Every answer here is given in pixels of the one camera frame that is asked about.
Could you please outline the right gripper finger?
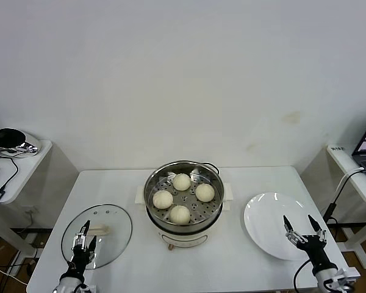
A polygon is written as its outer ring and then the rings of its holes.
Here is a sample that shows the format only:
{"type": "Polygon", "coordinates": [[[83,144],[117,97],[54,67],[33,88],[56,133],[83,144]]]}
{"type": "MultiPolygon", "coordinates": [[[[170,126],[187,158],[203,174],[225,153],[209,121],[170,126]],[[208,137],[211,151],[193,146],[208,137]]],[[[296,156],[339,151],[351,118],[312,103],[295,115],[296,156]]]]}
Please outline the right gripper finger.
{"type": "Polygon", "coordinates": [[[285,215],[283,215],[283,221],[284,228],[286,230],[285,236],[293,245],[307,243],[307,239],[293,229],[291,223],[285,215]]]}
{"type": "Polygon", "coordinates": [[[314,230],[314,234],[310,234],[307,236],[307,240],[309,243],[326,243],[326,230],[323,230],[319,223],[309,214],[308,215],[309,222],[314,230]]]}

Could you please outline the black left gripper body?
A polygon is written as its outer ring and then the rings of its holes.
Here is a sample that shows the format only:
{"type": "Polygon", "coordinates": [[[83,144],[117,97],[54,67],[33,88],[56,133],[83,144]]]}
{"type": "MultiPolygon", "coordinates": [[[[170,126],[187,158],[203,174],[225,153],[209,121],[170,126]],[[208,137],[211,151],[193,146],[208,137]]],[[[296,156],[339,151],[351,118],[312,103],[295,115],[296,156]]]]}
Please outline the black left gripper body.
{"type": "Polygon", "coordinates": [[[86,266],[91,262],[91,253],[86,248],[81,249],[75,247],[73,249],[73,257],[68,262],[68,273],[71,277],[83,277],[86,266]]]}

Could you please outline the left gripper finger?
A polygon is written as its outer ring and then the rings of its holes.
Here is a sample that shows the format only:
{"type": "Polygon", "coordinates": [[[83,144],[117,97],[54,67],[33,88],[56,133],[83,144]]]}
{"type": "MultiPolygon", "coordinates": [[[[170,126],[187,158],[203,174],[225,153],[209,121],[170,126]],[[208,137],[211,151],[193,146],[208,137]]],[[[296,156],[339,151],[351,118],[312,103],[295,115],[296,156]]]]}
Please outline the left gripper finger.
{"type": "Polygon", "coordinates": [[[88,259],[93,260],[95,258],[95,248],[96,248],[96,241],[97,237],[93,236],[91,242],[89,243],[89,246],[87,248],[88,251],[88,259]]]}
{"type": "Polygon", "coordinates": [[[74,248],[85,248],[89,227],[90,220],[86,221],[86,223],[80,228],[80,231],[76,233],[76,236],[74,237],[74,248]]]}

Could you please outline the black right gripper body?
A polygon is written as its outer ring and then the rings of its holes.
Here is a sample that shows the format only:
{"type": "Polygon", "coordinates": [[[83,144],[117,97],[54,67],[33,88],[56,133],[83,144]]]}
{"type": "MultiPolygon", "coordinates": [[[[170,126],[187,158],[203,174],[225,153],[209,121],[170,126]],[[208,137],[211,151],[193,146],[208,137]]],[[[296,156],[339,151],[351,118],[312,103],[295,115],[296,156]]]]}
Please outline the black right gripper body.
{"type": "Polygon", "coordinates": [[[299,242],[298,249],[305,251],[313,265],[312,273],[317,274],[322,270],[326,269],[338,269],[338,267],[332,263],[324,248],[326,247],[326,242],[322,241],[317,235],[305,235],[307,241],[299,242]]]}

